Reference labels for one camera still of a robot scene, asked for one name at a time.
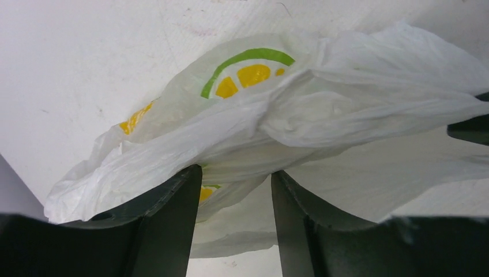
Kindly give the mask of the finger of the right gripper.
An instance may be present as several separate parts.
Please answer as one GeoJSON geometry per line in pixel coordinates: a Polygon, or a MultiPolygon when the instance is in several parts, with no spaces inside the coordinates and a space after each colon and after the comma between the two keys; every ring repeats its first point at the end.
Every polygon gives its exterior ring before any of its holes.
{"type": "Polygon", "coordinates": [[[447,126],[451,138],[488,146],[488,114],[447,126]]]}

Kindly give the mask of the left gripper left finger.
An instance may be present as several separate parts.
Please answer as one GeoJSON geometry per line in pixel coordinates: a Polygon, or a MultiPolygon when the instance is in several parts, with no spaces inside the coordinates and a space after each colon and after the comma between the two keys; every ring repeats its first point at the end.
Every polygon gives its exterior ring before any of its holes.
{"type": "Polygon", "coordinates": [[[185,276],[202,182],[192,165],[90,220],[1,215],[2,276],[185,276]]]}

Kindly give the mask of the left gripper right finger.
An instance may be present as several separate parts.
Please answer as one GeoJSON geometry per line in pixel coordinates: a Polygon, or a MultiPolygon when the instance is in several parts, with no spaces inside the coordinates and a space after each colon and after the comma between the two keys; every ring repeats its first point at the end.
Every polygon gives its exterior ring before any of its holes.
{"type": "Polygon", "coordinates": [[[396,216],[374,223],[271,177],[284,276],[487,276],[488,219],[396,216]]]}

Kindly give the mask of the white plastic bag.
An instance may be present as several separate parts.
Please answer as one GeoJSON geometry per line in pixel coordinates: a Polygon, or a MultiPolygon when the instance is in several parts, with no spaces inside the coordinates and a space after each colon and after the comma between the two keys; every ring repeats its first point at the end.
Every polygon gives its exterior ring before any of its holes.
{"type": "Polygon", "coordinates": [[[488,180],[488,153],[446,126],[488,113],[488,67],[405,23],[333,38],[263,33],[208,51],[99,136],[51,189],[53,223],[88,220],[197,164],[191,256],[276,244],[270,175],[379,221],[430,188],[488,180]]]}

